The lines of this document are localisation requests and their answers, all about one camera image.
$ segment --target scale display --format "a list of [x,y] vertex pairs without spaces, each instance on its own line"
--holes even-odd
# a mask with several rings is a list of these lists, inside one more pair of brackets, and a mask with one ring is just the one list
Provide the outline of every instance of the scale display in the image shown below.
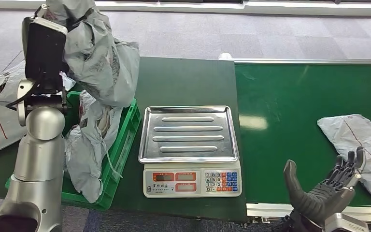
[[235,197],[242,192],[239,168],[153,171],[148,169],[147,165],[143,172],[143,192],[149,198]]

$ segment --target red display screen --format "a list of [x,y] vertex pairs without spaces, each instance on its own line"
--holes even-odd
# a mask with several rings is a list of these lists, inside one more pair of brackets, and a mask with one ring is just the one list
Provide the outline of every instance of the red display screen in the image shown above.
[[153,173],[154,181],[174,181],[174,173]]
[[169,175],[156,175],[156,181],[173,181]]
[[197,179],[196,173],[176,173],[176,181],[195,181]]

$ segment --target green crate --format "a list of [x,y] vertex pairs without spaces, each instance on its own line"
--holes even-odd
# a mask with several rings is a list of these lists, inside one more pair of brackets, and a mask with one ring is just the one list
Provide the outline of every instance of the green crate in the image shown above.
[[[80,92],[69,92],[67,95],[68,107],[70,110],[65,116],[66,124],[63,130],[65,135],[73,125],[79,124],[79,95]],[[137,129],[139,128],[141,121],[141,114],[137,107],[136,99],[133,100],[131,106],[124,108],[122,116],[120,118],[120,127],[117,134],[116,140],[109,150],[110,161],[114,165],[115,170],[122,173],[128,154],[130,152],[131,145],[136,135]],[[119,184],[120,177],[114,176],[113,171],[110,168],[107,157],[104,157],[101,164],[101,180],[103,182],[103,192],[99,199],[95,203],[87,202],[86,198],[78,193],[67,177],[63,178],[63,189],[62,189],[62,203],[66,205],[73,205],[82,208],[107,210],[110,208],[114,195]],[[9,187],[9,179],[6,182],[6,188]]]

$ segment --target green table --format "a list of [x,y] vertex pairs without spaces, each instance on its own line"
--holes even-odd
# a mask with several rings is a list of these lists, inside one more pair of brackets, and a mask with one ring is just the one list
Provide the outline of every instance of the green table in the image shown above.
[[[362,114],[371,120],[371,61],[240,60],[235,72],[248,203],[289,204],[287,159],[297,163],[304,190],[325,178],[337,153],[318,119]],[[350,206],[371,207],[360,184]]]
[[[141,58],[136,99],[141,113],[148,106],[228,105],[239,141],[234,64],[231,61]],[[143,195],[143,165],[137,160],[141,129],[133,142],[111,210],[127,209],[192,218],[246,222],[246,199],[148,199]],[[14,169],[17,144],[0,151],[0,198]]]
[[[233,63],[226,61],[142,58],[136,98],[141,111],[150,105],[230,106],[245,194],[219,199],[145,198],[143,166],[137,161],[138,133],[112,210],[243,222],[246,202],[289,203],[282,176],[287,159],[297,162],[305,190],[333,167],[336,152],[316,125],[318,119],[358,113],[371,120],[371,62],[247,61],[237,62],[234,70]],[[4,183],[13,170],[16,149],[15,144],[0,152],[0,198],[6,194]],[[371,206],[371,196],[358,186],[351,205]]]

